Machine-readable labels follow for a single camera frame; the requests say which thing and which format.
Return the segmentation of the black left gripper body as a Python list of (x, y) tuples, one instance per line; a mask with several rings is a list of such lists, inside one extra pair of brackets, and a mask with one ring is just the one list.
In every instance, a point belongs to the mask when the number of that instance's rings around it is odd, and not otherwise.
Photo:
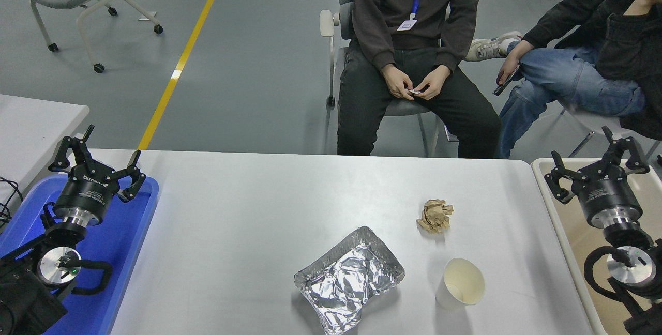
[(110, 175), (106, 170), (89, 173), (85, 167), (74, 167), (54, 205), (54, 214), (63, 219), (70, 210), (78, 209), (92, 214), (94, 220), (103, 220), (119, 191), (118, 180), (107, 179)]

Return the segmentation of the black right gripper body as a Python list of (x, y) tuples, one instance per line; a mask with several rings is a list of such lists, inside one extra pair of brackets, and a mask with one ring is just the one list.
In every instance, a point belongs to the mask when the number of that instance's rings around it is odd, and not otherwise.
[(609, 210), (616, 210), (627, 219), (639, 219), (642, 208), (627, 182), (627, 173), (620, 167), (602, 172), (583, 168), (587, 181), (573, 181), (576, 194), (586, 219), (605, 219)]

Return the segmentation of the person's right hand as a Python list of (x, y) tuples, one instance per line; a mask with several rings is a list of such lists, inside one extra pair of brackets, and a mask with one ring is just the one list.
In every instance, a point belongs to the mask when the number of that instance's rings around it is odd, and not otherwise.
[(408, 88), (412, 87), (412, 81), (406, 73), (400, 71), (394, 64), (382, 67), (381, 75), (385, 79), (388, 91), (397, 99), (414, 100)]
[(513, 75), (522, 57), (534, 48), (529, 41), (525, 40), (514, 41), (508, 46), (507, 55), (500, 68), (497, 79), (497, 83), (500, 86), (504, 85), (510, 75)]

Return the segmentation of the person's left hand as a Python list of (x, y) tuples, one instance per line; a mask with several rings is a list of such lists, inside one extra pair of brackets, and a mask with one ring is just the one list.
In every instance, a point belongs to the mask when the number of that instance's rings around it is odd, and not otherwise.
[(423, 81), (415, 87), (411, 94), (424, 100), (431, 100), (437, 97), (447, 78), (451, 75), (451, 71), (446, 66), (438, 66), (433, 69)]
[(654, 5), (660, 4), (661, 0), (633, 0), (624, 16), (643, 16), (650, 12)]

